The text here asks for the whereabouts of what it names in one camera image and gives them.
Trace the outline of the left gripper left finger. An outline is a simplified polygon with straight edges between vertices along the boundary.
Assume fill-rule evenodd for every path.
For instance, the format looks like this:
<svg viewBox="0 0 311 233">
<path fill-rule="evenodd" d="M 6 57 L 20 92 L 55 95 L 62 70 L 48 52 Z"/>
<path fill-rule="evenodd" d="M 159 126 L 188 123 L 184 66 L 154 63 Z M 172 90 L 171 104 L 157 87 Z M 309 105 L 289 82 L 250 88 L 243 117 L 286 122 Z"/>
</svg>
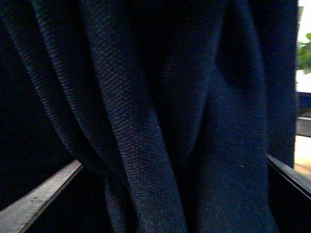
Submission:
<svg viewBox="0 0 311 233">
<path fill-rule="evenodd" d="M 3 209 L 0 212 L 0 231 L 26 232 L 82 168 L 82 164 L 74 160 L 30 193 Z"/>
</svg>

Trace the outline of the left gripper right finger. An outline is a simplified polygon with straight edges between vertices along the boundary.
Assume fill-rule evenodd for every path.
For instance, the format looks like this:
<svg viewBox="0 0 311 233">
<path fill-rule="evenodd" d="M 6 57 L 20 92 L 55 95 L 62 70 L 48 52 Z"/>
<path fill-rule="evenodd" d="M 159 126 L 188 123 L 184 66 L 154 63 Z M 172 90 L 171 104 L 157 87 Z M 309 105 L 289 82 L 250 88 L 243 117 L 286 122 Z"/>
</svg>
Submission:
<svg viewBox="0 0 311 233">
<path fill-rule="evenodd" d="M 311 181 L 271 155 L 267 156 L 269 208 L 281 233 L 311 231 Z"/>
</svg>

